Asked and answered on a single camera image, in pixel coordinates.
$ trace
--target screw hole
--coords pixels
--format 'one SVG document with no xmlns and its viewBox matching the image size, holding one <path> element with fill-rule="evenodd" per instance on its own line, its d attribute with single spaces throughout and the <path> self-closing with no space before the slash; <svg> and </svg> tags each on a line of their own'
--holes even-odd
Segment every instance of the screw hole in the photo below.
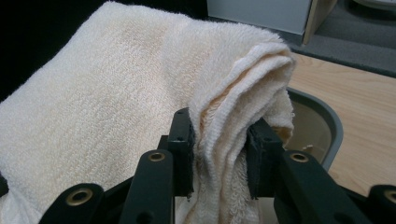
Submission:
<svg viewBox="0 0 396 224">
<path fill-rule="evenodd" d="M 151 161 L 162 161 L 163 159 L 165 159 L 165 154 L 160 152 L 152 153 L 149 154 L 148 159 Z"/>
<path fill-rule="evenodd" d="M 301 153 L 293 153 L 290 155 L 291 159 L 297 162 L 308 162 L 309 159 Z"/>
<path fill-rule="evenodd" d="M 137 218 L 136 222 L 139 224 L 149 224 L 153 219 L 153 215 L 151 212 L 142 212 L 140 213 Z"/>
<path fill-rule="evenodd" d="M 91 189 L 76 189 L 67 196 L 66 203 L 70 206 L 79 206 L 89 201 L 92 195 Z"/>
</svg>

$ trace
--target gray plastic container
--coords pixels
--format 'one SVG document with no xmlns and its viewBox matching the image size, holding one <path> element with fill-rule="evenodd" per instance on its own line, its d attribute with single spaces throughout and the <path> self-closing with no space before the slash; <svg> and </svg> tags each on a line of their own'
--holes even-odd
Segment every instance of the gray plastic container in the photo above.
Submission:
<svg viewBox="0 0 396 224">
<path fill-rule="evenodd" d="M 286 149 L 302 150 L 312 154 L 329 171 L 338 152 L 344 131 L 337 114 L 317 97 L 288 88 L 294 108 L 293 137 Z M 276 224 L 273 198 L 260 198 L 264 223 Z"/>
</svg>

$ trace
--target wooden table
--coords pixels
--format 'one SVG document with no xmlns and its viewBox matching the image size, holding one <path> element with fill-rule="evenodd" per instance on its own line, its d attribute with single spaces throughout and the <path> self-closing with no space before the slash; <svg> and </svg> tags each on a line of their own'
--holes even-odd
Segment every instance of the wooden table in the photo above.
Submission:
<svg viewBox="0 0 396 224">
<path fill-rule="evenodd" d="M 362 195 L 372 185 L 396 186 L 396 78 L 295 57 L 290 86 L 326 102 L 344 127 L 332 178 Z"/>
</svg>

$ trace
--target towel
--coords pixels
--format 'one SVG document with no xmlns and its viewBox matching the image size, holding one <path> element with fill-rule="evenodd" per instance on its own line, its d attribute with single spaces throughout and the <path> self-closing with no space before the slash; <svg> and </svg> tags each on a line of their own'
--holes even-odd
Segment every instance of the towel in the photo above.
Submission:
<svg viewBox="0 0 396 224">
<path fill-rule="evenodd" d="M 0 104 L 0 171 L 9 186 L 1 222 L 37 223 L 65 189 L 106 190 L 134 175 L 186 106 L 195 192 L 177 198 L 177 223 L 258 222 L 246 131 L 264 117 L 287 142 L 293 66 L 269 31 L 104 3 Z"/>
</svg>

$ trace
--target white towel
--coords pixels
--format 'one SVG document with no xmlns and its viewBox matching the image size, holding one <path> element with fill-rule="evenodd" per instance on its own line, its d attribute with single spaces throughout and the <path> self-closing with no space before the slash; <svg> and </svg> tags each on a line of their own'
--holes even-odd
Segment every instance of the white towel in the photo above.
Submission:
<svg viewBox="0 0 396 224">
<path fill-rule="evenodd" d="M 37 223 L 73 185 L 109 189 L 132 176 L 186 106 L 195 192 L 177 201 L 177 223 L 259 221 L 246 130 L 264 117 L 290 137 L 293 66 L 288 47 L 263 29 L 105 3 L 0 104 L 2 223 Z"/>
</svg>

